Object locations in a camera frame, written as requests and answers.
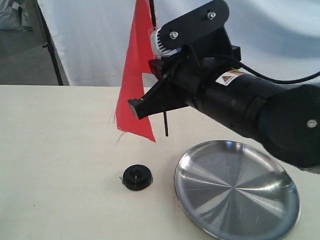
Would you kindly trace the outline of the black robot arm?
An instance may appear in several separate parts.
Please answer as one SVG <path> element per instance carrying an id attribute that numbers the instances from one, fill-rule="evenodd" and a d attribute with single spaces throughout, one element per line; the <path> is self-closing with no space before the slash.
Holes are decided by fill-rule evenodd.
<path id="1" fill-rule="evenodd" d="M 142 97 L 128 100 L 138 119 L 192 107 L 231 131 L 260 143 L 273 157 L 300 170 L 320 172 L 320 88 L 293 88 L 241 73 L 229 82 L 223 74 L 237 60 L 215 55 L 195 65 L 169 57 L 149 61 L 157 83 Z"/>

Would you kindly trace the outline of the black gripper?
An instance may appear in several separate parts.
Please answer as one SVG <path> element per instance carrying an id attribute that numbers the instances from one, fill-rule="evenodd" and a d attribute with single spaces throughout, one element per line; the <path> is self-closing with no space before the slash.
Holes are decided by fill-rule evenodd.
<path id="1" fill-rule="evenodd" d="M 250 105 L 250 75 L 228 60 L 205 58 L 191 66 L 186 57 L 148 61 L 157 83 L 140 98 L 128 99 L 138 118 L 193 107 L 211 118 L 243 118 Z"/>

